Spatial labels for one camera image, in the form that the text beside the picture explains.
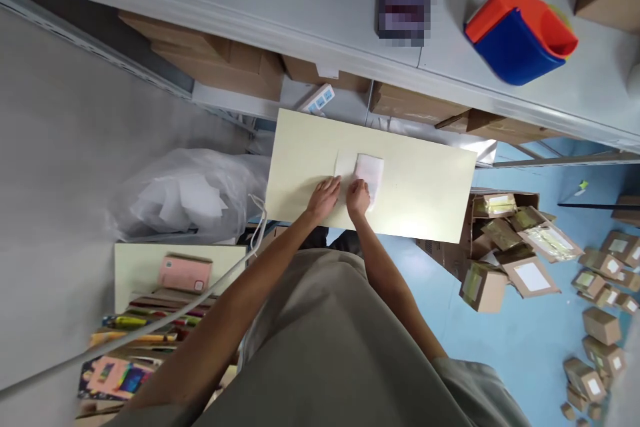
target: gray wall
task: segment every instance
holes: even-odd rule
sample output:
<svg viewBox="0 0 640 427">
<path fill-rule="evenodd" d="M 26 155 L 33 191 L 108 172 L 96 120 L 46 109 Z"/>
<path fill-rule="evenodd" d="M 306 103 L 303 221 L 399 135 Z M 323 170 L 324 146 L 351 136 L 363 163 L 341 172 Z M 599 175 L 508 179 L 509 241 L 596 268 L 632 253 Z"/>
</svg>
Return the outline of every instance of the gray wall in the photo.
<svg viewBox="0 0 640 427">
<path fill-rule="evenodd" d="M 82 352 L 113 301 L 105 203 L 174 147 L 246 134 L 0 9 L 0 388 Z M 79 370 L 0 404 L 0 425 L 68 426 Z"/>
</svg>

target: white cable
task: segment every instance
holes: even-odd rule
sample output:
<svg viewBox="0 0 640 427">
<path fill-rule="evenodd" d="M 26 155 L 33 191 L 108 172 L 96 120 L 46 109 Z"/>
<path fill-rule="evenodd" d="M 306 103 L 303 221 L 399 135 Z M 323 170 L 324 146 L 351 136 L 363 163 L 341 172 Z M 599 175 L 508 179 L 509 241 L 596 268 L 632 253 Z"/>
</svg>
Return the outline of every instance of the white cable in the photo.
<svg viewBox="0 0 640 427">
<path fill-rule="evenodd" d="M 242 257 L 242 259 L 240 259 L 233 267 L 227 270 L 227 272 L 222 277 L 220 277 L 211 287 L 209 287 L 209 289 L 206 292 L 203 292 L 198 298 L 196 298 L 191 303 L 187 304 L 186 306 L 182 307 L 180 310 L 178 310 L 177 312 L 174 312 L 171 315 L 162 317 L 159 320 L 156 320 L 155 322 L 153 322 L 152 324 L 142 326 L 139 329 L 136 329 L 130 334 L 127 334 L 123 337 L 117 338 L 115 340 L 111 340 L 110 342 L 101 344 L 99 346 L 95 346 L 94 348 L 90 348 L 85 352 L 83 352 L 82 354 L 76 355 L 75 357 L 65 360 L 64 362 L 60 362 L 58 365 L 54 365 L 52 367 L 44 369 L 42 372 L 38 372 L 37 374 L 27 377 L 24 380 L 16 382 L 15 384 L 0 390 L 0 401 L 32 385 L 35 382 L 44 380 L 47 377 L 50 377 L 52 375 L 57 374 L 58 372 L 61 372 L 62 370 L 66 369 L 67 367 L 70 367 L 71 365 L 84 364 L 85 362 L 91 359 L 100 357 L 108 352 L 111 352 L 112 350 L 117 349 L 118 347 L 122 347 L 125 344 L 128 344 L 129 342 L 133 342 L 134 340 L 136 340 L 137 338 L 143 335 L 150 334 L 151 332 L 154 332 L 155 330 L 158 330 L 159 328 L 164 327 L 165 325 L 173 322 L 174 320 L 179 319 L 180 317 L 185 315 L 187 312 L 189 312 L 190 310 L 193 310 L 202 302 L 204 302 L 215 291 L 215 288 L 219 284 L 221 284 L 224 280 L 226 280 L 239 266 L 245 265 L 245 262 L 255 253 L 255 251 L 257 251 L 260 248 L 260 244 L 262 243 L 262 237 L 265 234 L 265 226 L 267 225 L 267 210 L 265 209 L 264 201 L 262 201 L 258 197 L 255 197 L 254 195 L 251 195 L 251 194 L 249 194 L 249 197 L 251 197 L 251 200 L 253 200 L 253 203 L 255 203 L 255 205 L 257 205 L 257 207 L 262 211 L 262 214 L 260 215 L 260 222 L 258 223 L 258 227 L 256 228 L 256 230 L 258 228 L 260 229 L 260 234 L 258 235 L 258 243 L 252 250 L 250 250 L 247 253 L 247 255 Z"/>
</svg>

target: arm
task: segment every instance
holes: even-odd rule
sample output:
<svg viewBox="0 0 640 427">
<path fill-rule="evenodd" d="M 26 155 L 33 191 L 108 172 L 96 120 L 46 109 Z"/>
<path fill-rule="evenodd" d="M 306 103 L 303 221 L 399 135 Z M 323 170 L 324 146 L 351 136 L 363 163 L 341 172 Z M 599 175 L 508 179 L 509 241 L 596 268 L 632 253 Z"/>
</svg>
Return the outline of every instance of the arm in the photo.
<svg viewBox="0 0 640 427">
<path fill-rule="evenodd" d="M 447 357 L 442 345 L 420 314 L 407 282 L 365 217 L 370 201 L 369 186 L 364 180 L 356 180 L 349 186 L 347 210 L 360 239 L 369 283 L 404 325 L 428 361 Z"/>
<path fill-rule="evenodd" d="M 164 404 L 204 408 L 260 307 L 298 247 L 331 213 L 339 192 L 340 177 L 318 184 L 298 220 L 224 291 L 183 345 L 126 404 L 126 410 Z"/>
</svg>

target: cream board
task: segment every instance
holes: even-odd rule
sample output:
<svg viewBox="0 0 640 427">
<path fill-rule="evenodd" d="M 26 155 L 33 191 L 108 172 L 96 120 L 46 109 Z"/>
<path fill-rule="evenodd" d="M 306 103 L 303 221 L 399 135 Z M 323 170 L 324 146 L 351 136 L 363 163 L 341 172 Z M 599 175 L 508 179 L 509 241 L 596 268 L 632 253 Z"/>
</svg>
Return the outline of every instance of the cream board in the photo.
<svg viewBox="0 0 640 427">
<path fill-rule="evenodd" d="M 115 312 L 124 312 L 131 294 L 150 294 L 158 288 L 158 273 L 166 255 L 178 254 L 211 260 L 212 286 L 247 253 L 245 246 L 174 246 L 163 244 L 115 244 Z M 244 267 L 238 267 L 221 286 L 222 292 Z"/>
<path fill-rule="evenodd" d="M 275 132 L 269 219 L 297 219 L 317 183 L 333 175 L 337 159 L 351 157 L 355 168 L 358 153 L 384 160 L 375 207 L 367 213 L 376 233 L 460 241 L 475 153 L 286 109 Z M 353 229 L 343 200 L 323 225 Z"/>
</svg>

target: white paper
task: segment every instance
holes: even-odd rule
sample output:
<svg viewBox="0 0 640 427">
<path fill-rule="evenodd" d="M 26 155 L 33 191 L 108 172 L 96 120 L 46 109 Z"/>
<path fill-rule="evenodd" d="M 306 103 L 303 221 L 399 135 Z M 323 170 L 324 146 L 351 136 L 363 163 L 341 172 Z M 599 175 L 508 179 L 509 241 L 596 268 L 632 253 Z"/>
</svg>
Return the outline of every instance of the white paper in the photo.
<svg viewBox="0 0 640 427">
<path fill-rule="evenodd" d="M 591 379 L 587 382 L 587 385 L 589 386 L 589 390 L 593 395 L 600 395 L 600 386 L 598 385 L 598 381 L 596 379 Z"/>
<path fill-rule="evenodd" d="M 607 303 L 609 305 L 613 305 L 613 302 L 615 302 L 615 300 L 618 298 L 618 293 L 617 292 L 611 292 L 609 294 L 609 298 L 607 299 Z"/>
<path fill-rule="evenodd" d="M 613 240 L 613 242 L 611 242 L 611 247 L 609 247 L 609 251 L 610 252 L 624 252 L 625 249 L 627 248 L 627 244 L 629 242 L 627 242 L 626 240 L 620 240 L 620 239 L 615 239 Z"/>
<path fill-rule="evenodd" d="M 607 264 L 607 270 L 609 270 L 612 274 L 615 274 L 618 270 L 620 270 L 620 266 L 615 260 L 609 260 Z"/>
<path fill-rule="evenodd" d="M 533 262 L 516 267 L 514 270 L 530 292 L 537 292 L 551 287 L 538 266 Z"/>
</svg>

